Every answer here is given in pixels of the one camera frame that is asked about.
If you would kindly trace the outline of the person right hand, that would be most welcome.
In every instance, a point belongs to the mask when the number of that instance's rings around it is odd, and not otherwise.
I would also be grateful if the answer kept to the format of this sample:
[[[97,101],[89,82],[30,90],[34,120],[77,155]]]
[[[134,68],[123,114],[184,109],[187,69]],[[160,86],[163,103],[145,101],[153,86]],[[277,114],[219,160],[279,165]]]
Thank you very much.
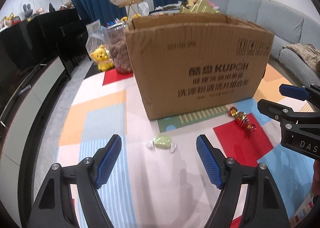
[[[313,170],[314,170],[314,173],[313,173],[311,190],[313,193],[313,203],[315,204],[320,194],[320,162],[319,161],[315,160],[313,164]]]

